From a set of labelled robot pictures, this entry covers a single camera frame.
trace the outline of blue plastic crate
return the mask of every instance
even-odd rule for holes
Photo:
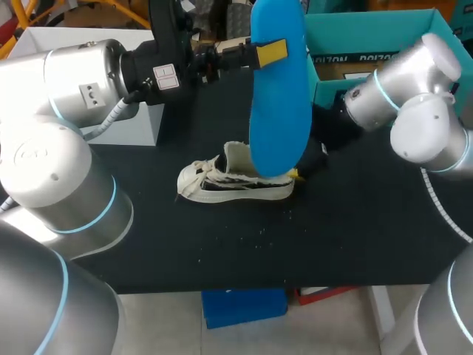
[[[202,304],[208,329],[279,317],[287,311],[282,289],[203,291]]]

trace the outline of blue insole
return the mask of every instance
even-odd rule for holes
[[[304,14],[299,0],[258,0],[251,41],[286,39],[288,57],[254,71],[250,149],[258,173],[282,175],[299,161],[312,123]]]

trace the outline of white floor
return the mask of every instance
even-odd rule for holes
[[[412,293],[411,286],[394,291],[407,300]],[[292,303],[283,317],[213,330],[205,326],[200,292],[120,298],[128,322],[123,355],[380,354],[364,289],[306,306]]]

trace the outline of canvas shoe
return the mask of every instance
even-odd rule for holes
[[[294,179],[260,176],[251,162],[250,147],[227,142],[223,153],[211,160],[195,161],[177,178],[177,193],[201,203],[238,199],[282,200],[294,188]]]

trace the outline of black tabletop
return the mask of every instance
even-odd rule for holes
[[[437,212],[419,169],[381,130],[331,154],[329,169],[279,202],[176,198],[180,170],[246,141],[250,73],[165,108],[157,147],[94,146],[135,206],[129,235],[76,262],[120,293],[430,283],[465,248]],[[431,177],[473,234],[473,182]]]

